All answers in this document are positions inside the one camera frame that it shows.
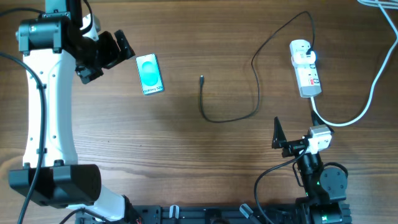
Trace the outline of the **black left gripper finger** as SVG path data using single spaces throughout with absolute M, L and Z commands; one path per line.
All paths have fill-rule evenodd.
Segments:
M 128 60 L 136 55 L 122 30 L 117 30 L 114 35 L 120 49 L 119 58 L 121 60 Z
M 87 84 L 102 76 L 103 71 L 101 69 L 96 70 L 93 68 L 83 68 L 80 70 L 76 70 L 76 74 L 80 77 L 83 84 Z

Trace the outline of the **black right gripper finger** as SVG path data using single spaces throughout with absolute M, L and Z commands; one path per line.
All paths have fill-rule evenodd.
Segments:
M 335 133 L 331 126 L 326 124 L 314 110 L 311 111 L 311 118 L 314 126 L 326 125 L 332 134 Z
M 272 148 L 273 149 L 280 149 L 285 147 L 287 144 L 287 139 L 282 129 L 281 123 L 279 118 L 276 116 L 274 118 L 274 133 L 272 138 Z

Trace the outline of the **turquoise screen smartphone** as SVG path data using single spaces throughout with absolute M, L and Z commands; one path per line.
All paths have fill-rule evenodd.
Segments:
M 152 95 L 164 91 L 158 60 L 155 54 L 136 57 L 142 93 Z

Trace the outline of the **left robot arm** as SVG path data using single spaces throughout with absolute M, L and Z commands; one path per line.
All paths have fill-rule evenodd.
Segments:
M 72 82 L 89 83 L 134 56 L 124 33 L 103 32 L 81 1 L 47 1 L 16 39 L 29 88 L 28 139 L 9 185 L 26 202 L 69 208 L 102 223 L 142 223 L 124 195 L 103 186 L 98 166 L 80 164 L 72 133 Z

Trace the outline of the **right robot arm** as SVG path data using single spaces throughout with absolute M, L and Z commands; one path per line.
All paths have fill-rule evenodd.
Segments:
M 274 118 L 272 148 L 282 149 L 282 157 L 292 157 L 292 168 L 305 197 L 295 201 L 296 223 L 351 223 L 346 200 L 348 170 L 337 162 L 322 162 L 320 152 L 328 149 L 334 130 L 315 112 L 313 126 L 301 139 L 288 141 L 279 118 Z

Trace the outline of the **white charger plug adapter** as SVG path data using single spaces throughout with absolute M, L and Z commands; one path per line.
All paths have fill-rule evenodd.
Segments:
M 294 67 L 304 67 L 305 65 L 314 64 L 316 61 L 316 55 L 314 51 L 296 51 L 292 54 L 291 61 Z

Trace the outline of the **white power strip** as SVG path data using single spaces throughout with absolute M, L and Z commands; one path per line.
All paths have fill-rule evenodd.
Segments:
M 308 54 L 311 51 L 310 42 L 303 39 L 291 41 L 289 47 L 291 57 L 292 54 L 296 51 L 305 50 Z M 302 98 L 311 98 L 319 95 L 322 92 L 320 79 L 315 63 L 311 65 L 305 65 L 304 67 L 293 66 L 293 68 L 297 79 L 298 90 Z

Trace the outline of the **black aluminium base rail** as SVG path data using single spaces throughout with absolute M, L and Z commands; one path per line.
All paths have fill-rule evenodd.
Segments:
M 268 223 L 261 212 L 246 204 L 240 207 L 135 206 L 140 218 L 134 223 Z M 281 204 L 265 206 L 272 223 L 343 223 L 353 222 L 348 204 L 331 207 Z

